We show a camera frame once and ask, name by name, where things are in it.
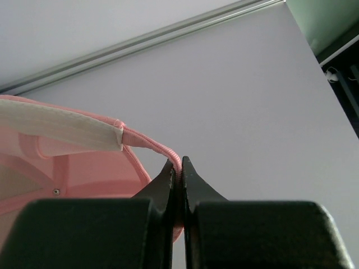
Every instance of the ceiling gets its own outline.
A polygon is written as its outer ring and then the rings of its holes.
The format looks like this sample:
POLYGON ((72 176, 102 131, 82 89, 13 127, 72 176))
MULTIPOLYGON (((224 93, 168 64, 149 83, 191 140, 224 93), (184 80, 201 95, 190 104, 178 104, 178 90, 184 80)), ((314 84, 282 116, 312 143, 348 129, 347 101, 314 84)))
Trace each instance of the ceiling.
POLYGON ((358 0, 287 0, 287 4, 316 55, 359 20, 358 0))

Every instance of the gray panel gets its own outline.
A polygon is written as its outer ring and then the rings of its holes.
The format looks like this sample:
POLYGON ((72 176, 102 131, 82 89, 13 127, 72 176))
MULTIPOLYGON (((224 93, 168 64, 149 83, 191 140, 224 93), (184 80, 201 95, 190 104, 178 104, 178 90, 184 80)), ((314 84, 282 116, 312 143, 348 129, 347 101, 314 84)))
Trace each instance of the gray panel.
MULTIPOLYGON (((318 201, 359 263, 359 142, 286 4, 25 96, 122 119, 227 198, 318 201)), ((136 152, 152 176, 164 163, 136 152)))

